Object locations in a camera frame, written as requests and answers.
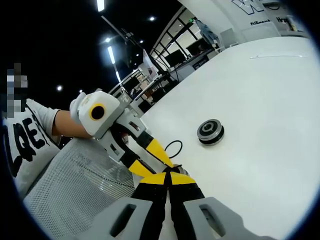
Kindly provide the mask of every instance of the white sign board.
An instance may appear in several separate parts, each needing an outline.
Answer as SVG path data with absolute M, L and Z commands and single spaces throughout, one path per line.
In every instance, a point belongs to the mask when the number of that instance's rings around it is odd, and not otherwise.
M 159 76 L 157 69 L 155 65 L 151 62 L 150 57 L 148 56 L 146 50 L 143 50 L 143 63 L 146 66 L 152 80 Z

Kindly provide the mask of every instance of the computer monitor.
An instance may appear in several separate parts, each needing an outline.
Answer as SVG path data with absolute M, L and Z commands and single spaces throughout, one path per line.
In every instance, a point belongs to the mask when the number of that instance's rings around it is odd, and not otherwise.
M 180 50 L 174 51 L 173 53 L 169 54 L 168 56 L 165 56 L 164 58 L 168 62 L 170 67 L 182 64 L 186 60 L 185 55 Z
M 203 38 L 192 43 L 190 46 L 186 48 L 191 55 L 196 56 L 203 51 L 212 49 L 212 46 L 208 44 Z
M 123 87 L 128 93 L 130 93 L 131 90 L 134 89 L 139 83 L 139 80 L 135 76 L 133 76 L 132 78 L 130 78 L 130 80 L 123 84 Z

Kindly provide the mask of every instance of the desk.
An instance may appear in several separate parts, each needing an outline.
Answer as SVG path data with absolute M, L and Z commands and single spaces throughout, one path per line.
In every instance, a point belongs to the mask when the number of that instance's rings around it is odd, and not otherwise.
M 320 68 L 302 37 L 273 37 L 226 49 L 186 78 L 141 118 L 165 147 L 181 140 L 182 164 L 206 197 L 242 216 L 260 236 L 287 237 L 320 185 Z M 203 146 L 208 119 L 223 140 Z M 129 141 L 147 163 L 149 156 Z M 176 239 L 170 223 L 166 237 Z
M 145 94 L 149 89 L 153 88 L 153 86 L 154 86 L 155 84 L 158 84 L 158 83 L 160 83 L 161 81 L 163 81 L 162 76 L 159 76 L 157 79 L 155 79 L 155 80 L 153 80 L 152 82 L 150 82 L 150 83 L 148 84 L 148 86 L 147 86 L 145 89 L 143 89 L 142 92 L 140 92 L 138 96 L 136 96 L 136 97 L 134 98 L 134 100 L 135 100 L 135 101 L 138 100 L 138 99 L 139 99 L 143 94 Z
M 204 60 L 208 55 L 210 55 L 211 59 L 213 57 L 212 55 L 215 56 L 217 54 L 215 54 L 215 50 L 212 48 L 197 56 L 194 56 L 186 62 L 184 62 L 183 64 L 181 64 L 180 66 L 178 66 L 176 69 L 172 70 L 170 72 L 171 77 L 181 82 L 182 80 L 186 79 L 189 75 L 191 75 L 193 72 L 195 72 L 196 70 L 194 68 L 194 65 L 198 62 L 201 62 L 201 60 Z

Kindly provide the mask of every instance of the gray mesh fabric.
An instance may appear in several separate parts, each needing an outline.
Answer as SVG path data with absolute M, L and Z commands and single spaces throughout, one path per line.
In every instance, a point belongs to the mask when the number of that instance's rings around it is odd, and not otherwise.
M 88 230 L 94 217 L 134 192 L 132 174 L 109 159 L 93 139 L 71 140 L 24 199 L 49 236 L 58 239 Z

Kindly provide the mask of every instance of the wall logo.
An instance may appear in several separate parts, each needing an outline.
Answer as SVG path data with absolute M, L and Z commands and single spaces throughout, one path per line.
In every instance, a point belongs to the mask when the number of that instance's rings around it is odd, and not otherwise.
M 261 7 L 258 6 L 258 4 L 254 0 L 231 0 L 231 2 L 236 6 L 238 6 L 241 10 L 243 10 L 248 15 L 252 15 L 252 14 L 255 14 L 256 12 L 260 13 L 264 11 L 263 9 L 261 9 Z

